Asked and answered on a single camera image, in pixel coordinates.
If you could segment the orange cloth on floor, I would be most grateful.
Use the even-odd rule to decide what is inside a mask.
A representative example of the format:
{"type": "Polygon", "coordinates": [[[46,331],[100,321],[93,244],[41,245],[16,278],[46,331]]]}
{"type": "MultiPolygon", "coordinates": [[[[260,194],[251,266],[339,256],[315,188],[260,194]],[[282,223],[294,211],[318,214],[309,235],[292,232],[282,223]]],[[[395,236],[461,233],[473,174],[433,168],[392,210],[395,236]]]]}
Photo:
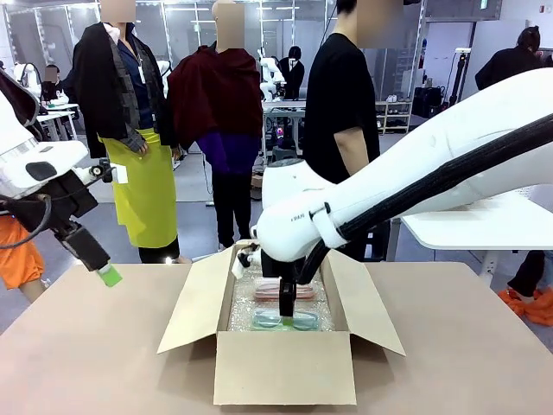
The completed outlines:
{"type": "Polygon", "coordinates": [[[553,289],[535,290],[534,297],[528,303],[512,289],[500,291],[498,296],[520,318],[526,317],[530,322],[553,327],[553,289]]]}

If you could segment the bending person in black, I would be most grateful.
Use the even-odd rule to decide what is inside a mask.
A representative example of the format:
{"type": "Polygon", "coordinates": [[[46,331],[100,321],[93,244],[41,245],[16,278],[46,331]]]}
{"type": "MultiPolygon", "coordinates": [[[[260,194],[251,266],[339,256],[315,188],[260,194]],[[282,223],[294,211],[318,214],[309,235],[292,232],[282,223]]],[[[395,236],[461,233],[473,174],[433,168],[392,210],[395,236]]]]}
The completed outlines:
{"type": "MultiPolygon", "coordinates": [[[[525,28],[514,48],[496,52],[475,75],[479,91],[542,66],[537,52],[541,35],[538,26],[525,28]]],[[[553,290],[553,251],[529,251],[515,277],[507,283],[507,296],[531,303],[548,289],[553,290]]]]}

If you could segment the black tripod pole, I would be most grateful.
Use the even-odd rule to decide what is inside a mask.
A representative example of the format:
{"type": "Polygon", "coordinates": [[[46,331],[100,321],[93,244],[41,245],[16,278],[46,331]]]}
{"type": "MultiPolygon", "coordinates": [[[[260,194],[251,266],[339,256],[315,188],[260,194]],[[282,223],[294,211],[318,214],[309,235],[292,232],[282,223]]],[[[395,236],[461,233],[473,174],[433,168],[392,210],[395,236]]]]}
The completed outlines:
{"type": "Polygon", "coordinates": [[[467,64],[471,54],[471,48],[457,48],[454,54],[458,57],[454,84],[449,95],[448,106],[455,105],[461,98],[461,89],[466,77],[467,64]]]}

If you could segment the small white background robot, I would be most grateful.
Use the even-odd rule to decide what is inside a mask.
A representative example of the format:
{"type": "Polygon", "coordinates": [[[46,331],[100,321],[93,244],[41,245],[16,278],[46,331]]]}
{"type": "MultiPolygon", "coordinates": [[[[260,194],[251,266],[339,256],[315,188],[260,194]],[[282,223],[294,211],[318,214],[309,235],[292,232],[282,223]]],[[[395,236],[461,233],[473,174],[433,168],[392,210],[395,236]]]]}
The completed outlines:
{"type": "Polygon", "coordinates": [[[13,71],[16,81],[41,100],[41,77],[36,66],[33,63],[16,63],[13,71]]]}

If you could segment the black suitcase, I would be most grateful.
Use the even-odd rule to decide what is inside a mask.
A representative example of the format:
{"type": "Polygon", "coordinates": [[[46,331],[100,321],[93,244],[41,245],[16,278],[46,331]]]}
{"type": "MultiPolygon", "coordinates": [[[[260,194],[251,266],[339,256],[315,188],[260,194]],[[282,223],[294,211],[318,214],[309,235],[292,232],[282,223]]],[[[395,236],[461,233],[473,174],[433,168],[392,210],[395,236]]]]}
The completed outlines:
{"type": "Polygon", "coordinates": [[[444,92],[444,86],[417,87],[411,113],[422,118],[432,118],[442,105],[444,92]]]}

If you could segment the white shoe shelf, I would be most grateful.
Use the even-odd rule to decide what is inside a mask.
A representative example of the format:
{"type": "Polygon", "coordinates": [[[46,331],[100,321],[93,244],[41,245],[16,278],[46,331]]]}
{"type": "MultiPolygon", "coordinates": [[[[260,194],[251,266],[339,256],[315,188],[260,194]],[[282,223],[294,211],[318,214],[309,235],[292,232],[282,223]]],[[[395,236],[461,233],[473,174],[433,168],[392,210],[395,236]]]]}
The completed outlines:
{"type": "Polygon", "coordinates": [[[410,128],[412,102],[398,99],[376,103],[377,127],[380,134],[407,133],[410,128]]]}

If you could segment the mannequin dark coat orange shorts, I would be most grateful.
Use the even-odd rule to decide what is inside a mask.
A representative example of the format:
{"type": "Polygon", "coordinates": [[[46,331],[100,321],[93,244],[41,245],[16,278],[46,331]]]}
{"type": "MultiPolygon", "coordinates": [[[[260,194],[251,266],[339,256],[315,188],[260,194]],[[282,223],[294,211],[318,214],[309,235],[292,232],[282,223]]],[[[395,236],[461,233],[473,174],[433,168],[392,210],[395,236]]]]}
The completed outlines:
{"type": "Polygon", "coordinates": [[[33,303],[44,291],[42,256],[32,241],[17,246],[29,232],[8,211],[5,198],[26,191],[16,175],[23,157],[36,145],[38,104],[0,62],[0,278],[9,290],[18,289],[33,303]]]}

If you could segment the background workbench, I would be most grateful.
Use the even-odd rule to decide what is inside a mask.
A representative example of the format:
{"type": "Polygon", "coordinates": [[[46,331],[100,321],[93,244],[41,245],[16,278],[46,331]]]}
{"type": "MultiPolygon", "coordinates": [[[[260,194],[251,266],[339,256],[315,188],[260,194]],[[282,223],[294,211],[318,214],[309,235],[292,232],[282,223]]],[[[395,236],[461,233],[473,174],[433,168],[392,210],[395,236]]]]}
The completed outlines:
{"type": "Polygon", "coordinates": [[[302,155],[302,150],[299,147],[299,125],[303,118],[305,118],[305,101],[278,101],[278,102],[263,102],[263,129],[261,138],[261,151],[264,162],[266,163],[268,157],[272,155],[272,151],[267,149],[267,132],[270,130],[267,127],[267,120],[273,118],[290,118],[292,125],[292,137],[295,141],[296,154],[302,155]]]}

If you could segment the person in black T-shirt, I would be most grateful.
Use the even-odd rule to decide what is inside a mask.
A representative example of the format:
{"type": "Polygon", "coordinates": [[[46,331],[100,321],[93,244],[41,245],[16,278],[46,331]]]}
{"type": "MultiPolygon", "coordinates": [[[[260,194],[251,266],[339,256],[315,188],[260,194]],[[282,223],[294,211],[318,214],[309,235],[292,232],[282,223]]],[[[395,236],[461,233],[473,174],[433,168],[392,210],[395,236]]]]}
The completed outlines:
{"type": "Polygon", "coordinates": [[[388,23],[392,6],[389,0],[336,0],[336,12],[334,30],[309,72],[302,153],[317,175],[334,184],[350,177],[334,133],[359,127],[374,160],[380,156],[375,90],[359,42],[388,23]]]}

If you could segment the person's right forearm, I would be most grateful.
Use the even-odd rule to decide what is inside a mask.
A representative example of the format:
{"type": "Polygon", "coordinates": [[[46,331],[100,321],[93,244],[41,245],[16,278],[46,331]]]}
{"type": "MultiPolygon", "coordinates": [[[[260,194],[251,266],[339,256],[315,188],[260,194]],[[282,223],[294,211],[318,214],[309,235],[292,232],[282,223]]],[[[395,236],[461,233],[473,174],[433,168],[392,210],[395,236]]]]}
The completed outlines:
{"type": "Polygon", "coordinates": [[[359,127],[334,133],[334,141],[350,176],[356,175],[375,159],[373,148],[367,145],[364,132],[359,127]]]}

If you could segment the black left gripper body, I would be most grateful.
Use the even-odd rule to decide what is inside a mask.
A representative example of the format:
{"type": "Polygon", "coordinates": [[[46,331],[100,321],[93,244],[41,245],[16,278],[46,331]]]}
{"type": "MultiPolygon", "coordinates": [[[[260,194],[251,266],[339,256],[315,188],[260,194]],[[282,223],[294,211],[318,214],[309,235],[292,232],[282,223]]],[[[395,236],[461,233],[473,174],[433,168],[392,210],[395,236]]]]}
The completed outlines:
{"type": "Polygon", "coordinates": [[[70,221],[67,227],[53,228],[54,237],[88,271],[99,271],[108,265],[110,256],[92,234],[77,222],[70,221]]]}

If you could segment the open brown cardboard box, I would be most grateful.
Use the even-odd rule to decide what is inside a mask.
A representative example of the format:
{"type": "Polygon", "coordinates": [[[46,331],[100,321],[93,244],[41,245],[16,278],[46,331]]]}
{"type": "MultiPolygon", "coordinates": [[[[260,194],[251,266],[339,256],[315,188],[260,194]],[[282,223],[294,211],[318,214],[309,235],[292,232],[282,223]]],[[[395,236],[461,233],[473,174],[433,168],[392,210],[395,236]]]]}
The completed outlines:
{"type": "Polygon", "coordinates": [[[191,265],[157,352],[182,358],[185,393],[214,405],[356,405],[351,340],[404,347],[365,264],[331,251],[319,269],[330,331],[236,331],[236,247],[191,265]]]}

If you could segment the seated background person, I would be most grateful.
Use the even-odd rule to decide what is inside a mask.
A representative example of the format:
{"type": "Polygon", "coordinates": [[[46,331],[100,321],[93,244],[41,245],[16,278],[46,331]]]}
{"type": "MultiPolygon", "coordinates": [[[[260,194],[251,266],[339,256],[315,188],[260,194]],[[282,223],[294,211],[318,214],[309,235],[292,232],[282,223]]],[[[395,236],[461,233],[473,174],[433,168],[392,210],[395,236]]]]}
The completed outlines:
{"type": "Polygon", "coordinates": [[[41,101],[48,106],[64,105],[70,102],[68,92],[70,78],[62,79],[60,69],[50,64],[45,69],[45,80],[41,83],[41,101]]]}

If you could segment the mannequin black jacket yellow skirt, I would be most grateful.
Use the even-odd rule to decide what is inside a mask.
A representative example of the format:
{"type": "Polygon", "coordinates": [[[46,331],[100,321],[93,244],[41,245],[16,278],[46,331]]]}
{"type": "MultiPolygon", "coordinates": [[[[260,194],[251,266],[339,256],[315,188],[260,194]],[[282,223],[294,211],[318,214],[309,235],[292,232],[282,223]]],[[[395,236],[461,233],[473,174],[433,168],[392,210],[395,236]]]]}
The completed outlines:
{"type": "Polygon", "coordinates": [[[181,156],[162,75],[134,33],[136,0],[99,0],[100,21],[73,50],[73,89],[93,158],[125,167],[119,225],[145,264],[179,263],[174,161],[181,156]]]}

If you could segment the grey plastic stool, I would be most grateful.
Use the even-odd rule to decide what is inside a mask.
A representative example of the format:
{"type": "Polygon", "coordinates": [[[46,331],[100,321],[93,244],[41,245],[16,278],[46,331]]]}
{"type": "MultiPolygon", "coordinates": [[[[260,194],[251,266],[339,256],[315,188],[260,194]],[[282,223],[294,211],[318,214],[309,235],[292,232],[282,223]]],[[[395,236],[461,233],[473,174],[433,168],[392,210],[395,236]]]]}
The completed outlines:
{"type": "Polygon", "coordinates": [[[298,155],[295,149],[282,149],[278,146],[275,146],[271,151],[270,161],[272,163],[276,163],[281,160],[296,158],[298,158],[298,155]]]}

